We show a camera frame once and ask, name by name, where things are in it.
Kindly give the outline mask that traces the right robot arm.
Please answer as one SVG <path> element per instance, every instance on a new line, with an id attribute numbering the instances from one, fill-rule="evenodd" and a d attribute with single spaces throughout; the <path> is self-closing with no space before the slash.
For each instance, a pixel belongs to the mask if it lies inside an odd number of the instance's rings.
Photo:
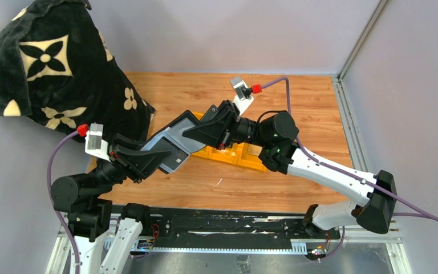
<path id="1" fill-rule="evenodd" d="M 346 202 L 309 206 L 303 221 L 306 236 L 315 239 L 331 228 L 355 224 L 386 234 L 396 204 L 393 174 L 359 171 L 315 156 L 296 140 L 298 134 L 293 117 L 285 110 L 267 111 L 251 120 L 241 117 L 229 100 L 219 105 L 211 119 L 183 132 L 184 137 L 218 150 L 232 143 L 258 146 L 258 157 L 269 171 L 314 181 L 348 198 Z"/>

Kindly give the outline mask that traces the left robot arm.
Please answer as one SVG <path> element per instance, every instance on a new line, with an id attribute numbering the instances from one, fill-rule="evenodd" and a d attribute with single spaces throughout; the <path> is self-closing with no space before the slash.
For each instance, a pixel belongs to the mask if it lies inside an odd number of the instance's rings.
<path id="1" fill-rule="evenodd" d="M 152 175 L 171 152 L 143 150 L 139 142 L 119 134 L 108 143 L 88 132 L 85 141 L 86 153 L 101 158 L 102 163 L 87 174 L 62 176 L 49 183 L 54 210 L 68 217 L 64 229 L 75 260 L 70 272 L 122 273 L 137 238 L 151 235 L 150 244 L 146 246 L 151 250 L 163 228 L 152 220 L 147 205 L 128 203 L 118 218 L 113 242 L 104 254 L 113 202 L 100 196 L 126 178 L 140 183 Z"/>

